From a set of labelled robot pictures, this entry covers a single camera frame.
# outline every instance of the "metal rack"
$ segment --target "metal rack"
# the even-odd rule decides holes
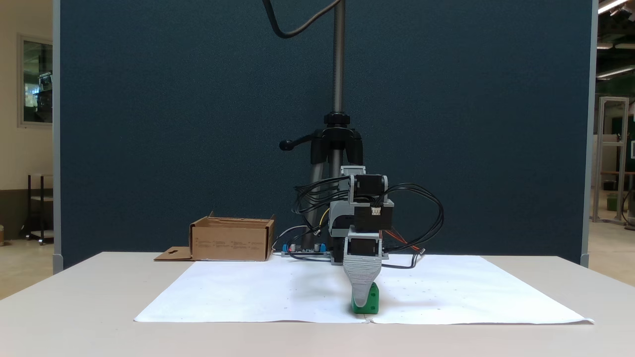
[[[32,196],[31,194],[31,176],[39,176],[40,178],[40,189],[39,189],[39,196]],[[45,202],[53,202],[53,196],[45,196],[44,195],[44,178],[45,177],[52,177],[52,175],[44,175],[44,174],[40,174],[40,173],[34,173],[34,174],[30,174],[29,175],[29,188],[28,188],[28,195],[29,195],[29,202],[27,204],[27,208],[29,211],[29,216],[27,218],[27,223],[31,222],[31,213],[32,213],[32,202],[33,201],[39,201],[39,209],[40,209],[40,214],[39,214],[39,226],[40,226],[40,230],[39,231],[30,231],[30,228],[28,229],[30,231],[30,233],[28,233],[26,235],[27,240],[30,240],[31,237],[36,236],[38,237],[38,242],[40,245],[44,245],[44,240],[45,239],[53,239],[54,238],[54,234],[53,234],[53,230],[52,229],[44,229],[44,203]]]
[[[604,141],[604,116],[605,106],[607,102],[618,102],[624,104],[624,111],[622,113],[622,135],[621,139],[616,142]],[[628,129],[628,117],[629,117],[629,99],[624,97],[600,97],[599,98],[599,112],[598,112],[598,142],[596,149],[596,162],[595,165],[595,191],[594,202],[591,220],[593,222],[607,222],[619,225],[624,225],[622,220],[622,200],[624,197],[624,173],[626,171],[626,136]],[[617,146],[620,150],[619,171],[617,179],[617,214],[614,219],[601,219],[598,217],[598,205],[599,205],[599,192],[601,189],[602,179],[602,150],[604,146]]]

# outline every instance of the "green block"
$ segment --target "green block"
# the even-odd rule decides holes
[[[606,209],[609,211],[617,211],[617,194],[609,193],[606,197]]]
[[[366,305],[359,307],[355,305],[355,300],[351,297],[351,304],[353,306],[353,313],[356,314],[377,314],[379,312],[379,288],[377,284],[373,283],[370,286],[368,292],[368,300]]]

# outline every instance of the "cardboard box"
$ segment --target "cardboard box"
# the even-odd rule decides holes
[[[263,262],[271,254],[276,217],[214,217],[213,212],[190,224],[190,246],[173,246],[154,260],[249,260]]]

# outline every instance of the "yellow wire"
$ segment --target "yellow wire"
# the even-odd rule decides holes
[[[328,213],[328,210],[330,210],[331,208],[327,208],[326,211],[324,211],[324,214],[322,215],[322,218],[320,218],[319,220],[319,226],[322,226],[322,222],[324,222],[324,217],[326,217],[326,214]]]

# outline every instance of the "white table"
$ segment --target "white table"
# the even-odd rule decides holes
[[[136,323],[192,264],[157,255],[101,253],[0,300],[0,356],[635,356],[635,288],[556,257],[485,258],[595,325]]]

